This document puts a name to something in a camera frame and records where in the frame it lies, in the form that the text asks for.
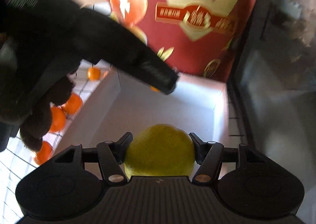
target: tangerine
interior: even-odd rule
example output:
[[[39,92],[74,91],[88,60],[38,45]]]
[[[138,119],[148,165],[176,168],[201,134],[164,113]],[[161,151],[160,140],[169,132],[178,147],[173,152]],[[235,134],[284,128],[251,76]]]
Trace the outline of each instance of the tangerine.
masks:
[[[51,144],[47,141],[43,141],[41,150],[35,154],[34,162],[38,165],[42,165],[52,157],[52,154],[53,147]]]
[[[96,80],[100,79],[101,71],[97,67],[90,67],[88,69],[87,75],[88,75],[89,80],[96,81]]]
[[[75,93],[72,93],[67,102],[61,106],[61,109],[67,114],[75,114],[82,104],[83,101],[81,97]]]
[[[58,132],[62,130],[66,124],[66,116],[65,113],[56,106],[51,107],[52,113],[52,124],[49,132]]]

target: red packaging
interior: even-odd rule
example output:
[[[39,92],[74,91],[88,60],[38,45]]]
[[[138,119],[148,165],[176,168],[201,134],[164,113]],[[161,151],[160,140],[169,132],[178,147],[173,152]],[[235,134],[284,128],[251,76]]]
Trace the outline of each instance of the red packaging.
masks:
[[[178,71],[226,82],[256,0],[110,0],[115,18]]]

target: metal pin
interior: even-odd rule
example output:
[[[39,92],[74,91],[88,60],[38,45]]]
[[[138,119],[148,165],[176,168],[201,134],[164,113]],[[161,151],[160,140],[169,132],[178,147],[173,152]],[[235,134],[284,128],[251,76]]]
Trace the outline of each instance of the metal pin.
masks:
[[[113,183],[118,183],[124,180],[124,177],[122,175],[119,174],[115,174],[115,175],[111,175],[109,177],[109,181],[113,182]]]
[[[209,175],[200,174],[195,177],[195,180],[201,183],[209,182],[211,177]]]

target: tiled floor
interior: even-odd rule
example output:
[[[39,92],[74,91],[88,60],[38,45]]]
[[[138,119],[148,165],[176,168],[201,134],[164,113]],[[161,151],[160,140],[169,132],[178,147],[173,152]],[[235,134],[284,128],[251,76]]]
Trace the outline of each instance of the tiled floor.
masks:
[[[82,62],[76,74],[70,77],[75,82],[74,92],[80,95],[85,102],[100,81],[92,82],[87,80],[87,69],[91,66],[88,62]],[[99,63],[98,66],[102,75],[109,70],[107,63]],[[75,116],[67,116],[66,127],[59,133],[48,133],[43,139],[48,141],[56,149],[65,130],[72,123]],[[244,134],[238,127],[238,116],[229,99],[229,134],[232,147],[238,147],[242,142]],[[22,216],[22,212],[15,199],[15,188],[18,182],[37,167],[32,159],[32,152],[26,149],[18,138],[10,138],[7,149],[0,153],[0,224],[13,224]],[[227,171],[235,169],[234,163],[224,163]]]

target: ridged surface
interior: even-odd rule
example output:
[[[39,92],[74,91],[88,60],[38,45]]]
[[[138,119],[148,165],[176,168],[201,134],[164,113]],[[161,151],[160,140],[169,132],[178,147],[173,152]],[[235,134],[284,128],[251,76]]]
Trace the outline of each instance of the ridged surface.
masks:
[[[134,177],[123,187],[110,188],[89,212],[70,220],[40,221],[24,217],[20,224],[299,224],[296,217],[252,220],[225,208],[208,187],[192,185],[186,177]]]

